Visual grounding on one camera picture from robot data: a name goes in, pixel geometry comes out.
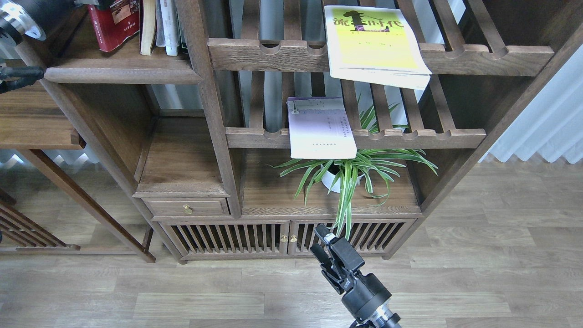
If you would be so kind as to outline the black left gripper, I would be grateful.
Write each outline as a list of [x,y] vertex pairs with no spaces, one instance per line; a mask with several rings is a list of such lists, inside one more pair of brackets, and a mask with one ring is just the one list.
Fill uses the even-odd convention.
[[113,0],[75,0],[76,5],[93,5],[98,10],[109,9],[113,2]]

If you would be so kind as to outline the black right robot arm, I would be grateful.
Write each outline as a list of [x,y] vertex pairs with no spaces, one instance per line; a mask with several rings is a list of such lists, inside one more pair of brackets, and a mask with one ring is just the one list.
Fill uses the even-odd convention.
[[310,248],[319,260],[322,274],[342,295],[342,303],[354,317],[352,328],[399,328],[400,316],[389,307],[391,293],[373,274],[359,270],[365,261],[344,237],[335,236],[325,225],[315,228],[315,234],[329,249],[315,244]]

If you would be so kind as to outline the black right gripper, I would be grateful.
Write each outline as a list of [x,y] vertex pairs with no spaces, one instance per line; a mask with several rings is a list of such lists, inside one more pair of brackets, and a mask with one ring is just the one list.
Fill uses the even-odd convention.
[[374,274],[362,274],[362,256],[324,224],[316,226],[314,233],[327,246],[330,256],[319,244],[312,245],[310,251],[319,261],[323,276],[342,295],[342,303],[355,322],[391,323],[388,301],[392,295]]

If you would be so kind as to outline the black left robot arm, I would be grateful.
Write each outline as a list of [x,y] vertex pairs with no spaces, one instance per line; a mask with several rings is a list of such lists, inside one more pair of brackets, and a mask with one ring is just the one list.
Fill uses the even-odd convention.
[[[0,34],[1,43],[19,45],[24,35],[37,40],[45,40],[46,33],[69,13],[83,4],[96,5],[98,9],[108,9],[112,0],[3,0],[1,2]],[[42,67],[2,67],[1,93],[6,93],[33,85],[44,77]]]

